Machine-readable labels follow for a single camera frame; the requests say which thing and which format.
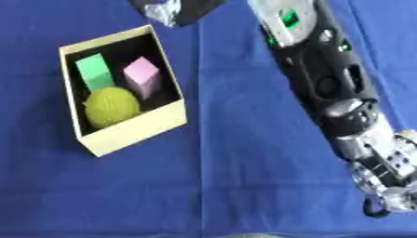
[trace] foam cube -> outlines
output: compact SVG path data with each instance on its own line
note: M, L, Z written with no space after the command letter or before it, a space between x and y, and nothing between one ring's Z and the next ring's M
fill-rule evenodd
M77 61L76 66L91 92L114 86L114 80L102 54Z
M128 85L143 99L149 99L161 87L159 69L140 57L124 70Z

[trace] blue tablecloth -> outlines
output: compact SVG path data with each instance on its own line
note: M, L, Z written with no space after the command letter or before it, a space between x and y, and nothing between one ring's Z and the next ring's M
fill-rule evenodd
M417 127L415 0L329 0L396 128ZM115 0L0 1L0 236L415 233L363 194L292 96L245 1L155 24L189 124L92 157L76 140L58 47L147 23Z

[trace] yellow box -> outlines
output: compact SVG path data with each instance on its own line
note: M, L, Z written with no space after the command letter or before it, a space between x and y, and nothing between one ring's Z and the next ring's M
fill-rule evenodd
M96 53L104 56L119 84L123 84L123 68L141 56L160 69L162 89L142 104L145 113L101 130L92 128L83 105L88 96L87 87L75 62ZM101 157L187 123L182 92L151 25L60 47L60 58L75 136L96 156Z

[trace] pink cube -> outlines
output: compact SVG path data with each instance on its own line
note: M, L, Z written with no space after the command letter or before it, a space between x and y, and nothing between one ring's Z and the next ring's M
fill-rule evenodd
M143 99L149 99L161 87L159 69L145 57L140 57L124 70L128 85Z

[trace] screw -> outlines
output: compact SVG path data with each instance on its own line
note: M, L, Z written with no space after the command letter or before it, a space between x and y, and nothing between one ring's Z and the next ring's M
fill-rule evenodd
M331 41L334 37L334 33L332 30L324 30L323 33L320 35L320 42L327 43Z

